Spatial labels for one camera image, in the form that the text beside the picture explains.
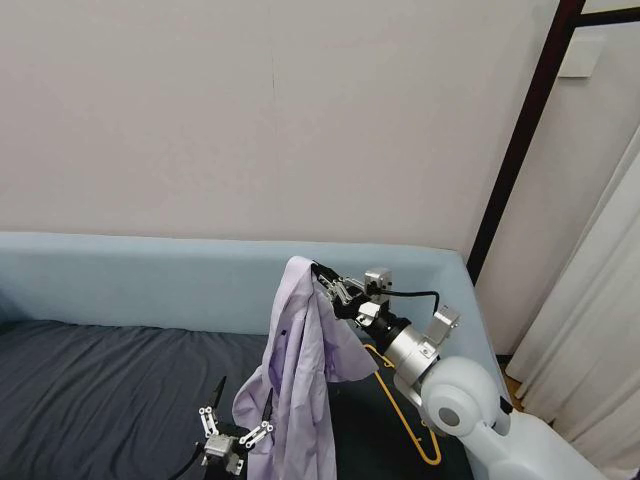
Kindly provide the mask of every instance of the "floor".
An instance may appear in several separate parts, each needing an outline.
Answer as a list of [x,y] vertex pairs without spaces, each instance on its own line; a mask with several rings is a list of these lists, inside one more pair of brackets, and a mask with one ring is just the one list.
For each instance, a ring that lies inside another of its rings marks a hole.
[[520,400],[516,398],[516,390],[520,388],[520,382],[509,377],[505,372],[505,368],[507,368],[506,363],[500,364],[500,370],[502,371],[502,376],[504,377],[504,381],[507,384],[507,390],[509,390],[509,395],[511,396],[511,405],[513,405],[513,408],[515,408],[516,410],[522,412],[523,411],[522,403],[520,402]]

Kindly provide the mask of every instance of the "white robot body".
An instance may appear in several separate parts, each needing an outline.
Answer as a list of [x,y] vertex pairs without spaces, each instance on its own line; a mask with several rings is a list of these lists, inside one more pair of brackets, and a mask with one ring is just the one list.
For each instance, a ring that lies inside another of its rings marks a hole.
[[605,480],[539,418],[502,412],[495,382],[472,360],[437,362],[420,390],[423,415],[458,437],[487,467],[491,480]]

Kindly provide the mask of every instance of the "black cable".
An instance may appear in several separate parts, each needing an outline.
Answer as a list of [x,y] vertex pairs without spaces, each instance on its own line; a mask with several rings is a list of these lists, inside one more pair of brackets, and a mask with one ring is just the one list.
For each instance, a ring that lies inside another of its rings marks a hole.
[[436,313],[440,306],[440,294],[434,290],[425,290],[424,292],[395,292],[393,290],[372,288],[369,286],[367,293],[369,295],[389,295],[390,297],[434,297],[433,313]]
[[191,455],[191,458],[189,459],[189,461],[187,463],[185,463],[184,466],[180,470],[178,470],[176,473],[171,475],[169,477],[169,480],[176,480],[176,479],[180,478],[182,475],[184,475],[185,472],[187,470],[189,470],[191,465],[193,465],[193,463],[198,459],[198,457],[200,456],[200,454],[202,452],[204,452],[204,446],[200,442],[196,442],[196,448],[193,451],[193,455]]

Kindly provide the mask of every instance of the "wall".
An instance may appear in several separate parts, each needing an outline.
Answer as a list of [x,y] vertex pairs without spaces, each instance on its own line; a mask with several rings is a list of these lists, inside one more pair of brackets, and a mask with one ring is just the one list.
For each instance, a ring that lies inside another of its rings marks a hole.
[[5,0],[0,229],[467,253],[550,0]]
[[[585,11],[626,6],[591,1]],[[477,285],[502,353],[535,318],[640,124],[640,25],[576,35],[607,43],[590,79],[556,81]]]

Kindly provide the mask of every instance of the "purple fabric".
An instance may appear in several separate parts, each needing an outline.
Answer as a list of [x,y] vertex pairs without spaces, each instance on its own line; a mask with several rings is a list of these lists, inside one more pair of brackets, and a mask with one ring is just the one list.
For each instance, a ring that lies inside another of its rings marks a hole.
[[327,382],[360,380],[377,369],[349,325],[335,319],[311,263],[287,263],[262,364],[233,402],[236,423],[254,428],[273,387],[275,431],[249,454],[249,480],[335,479]]

